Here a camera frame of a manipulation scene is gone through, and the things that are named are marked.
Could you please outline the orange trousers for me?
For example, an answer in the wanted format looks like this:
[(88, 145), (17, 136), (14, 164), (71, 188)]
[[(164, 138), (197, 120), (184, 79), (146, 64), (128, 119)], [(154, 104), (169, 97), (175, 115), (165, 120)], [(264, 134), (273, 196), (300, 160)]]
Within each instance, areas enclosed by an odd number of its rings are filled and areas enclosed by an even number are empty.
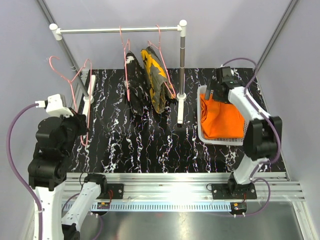
[(233, 104), (205, 100), (200, 94), (200, 125), (205, 139), (242, 139), (245, 119)]

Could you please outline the yellow and grey camouflage trousers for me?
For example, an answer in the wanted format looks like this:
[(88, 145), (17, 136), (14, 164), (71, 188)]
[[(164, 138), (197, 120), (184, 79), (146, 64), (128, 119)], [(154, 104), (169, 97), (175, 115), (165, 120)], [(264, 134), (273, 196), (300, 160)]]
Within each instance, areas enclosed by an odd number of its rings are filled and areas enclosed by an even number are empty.
[(151, 46), (140, 51), (146, 75), (148, 93), (157, 114), (162, 114), (167, 99), (176, 98), (175, 87), (167, 74), (164, 64)]

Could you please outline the black and white trousers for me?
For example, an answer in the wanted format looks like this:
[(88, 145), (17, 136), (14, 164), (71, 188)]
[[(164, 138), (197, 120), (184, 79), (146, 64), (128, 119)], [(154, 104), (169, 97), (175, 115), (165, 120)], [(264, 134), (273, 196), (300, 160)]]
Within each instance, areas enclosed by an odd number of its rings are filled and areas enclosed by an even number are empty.
[[(132, 51), (126, 53), (126, 66), (130, 95), (130, 101), (127, 102), (133, 114), (142, 116), (144, 108), (151, 103), (145, 71)], [(126, 78), (123, 83), (127, 98)]]

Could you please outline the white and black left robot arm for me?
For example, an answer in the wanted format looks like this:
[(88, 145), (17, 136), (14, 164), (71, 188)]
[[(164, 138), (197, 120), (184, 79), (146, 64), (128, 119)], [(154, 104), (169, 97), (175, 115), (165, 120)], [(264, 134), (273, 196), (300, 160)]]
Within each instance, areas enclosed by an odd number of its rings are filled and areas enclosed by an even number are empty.
[(88, 131), (86, 116), (50, 116), (42, 120), (35, 134), (33, 159), (28, 166), (28, 183), (40, 201), (36, 224), (42, 240), (78, 240), (82, 224), (93, 202), (107, 196), (109, 187), (103, 174), (89, 173), (69, 211), (62, 215), (62, 193), (67, 179), (70, 154), (78, 137)]

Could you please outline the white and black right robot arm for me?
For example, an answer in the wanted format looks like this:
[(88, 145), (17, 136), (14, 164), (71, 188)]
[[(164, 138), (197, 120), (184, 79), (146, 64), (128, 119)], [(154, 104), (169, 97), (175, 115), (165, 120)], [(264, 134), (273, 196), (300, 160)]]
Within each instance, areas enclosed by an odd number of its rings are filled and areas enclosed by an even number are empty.
[(212, 196), (215, 199), (256, 199), (255, 173), (262, 165), (272, 164), (280, 157), (282, 119), (271, 116), (261, 108), (248, 88), (229, 66), (217, 68), (215, 79), (206, 87), (206, 100), (233, 105), (246, 124), (242, 141), (244, 156), (227, 183), (212, 185)]

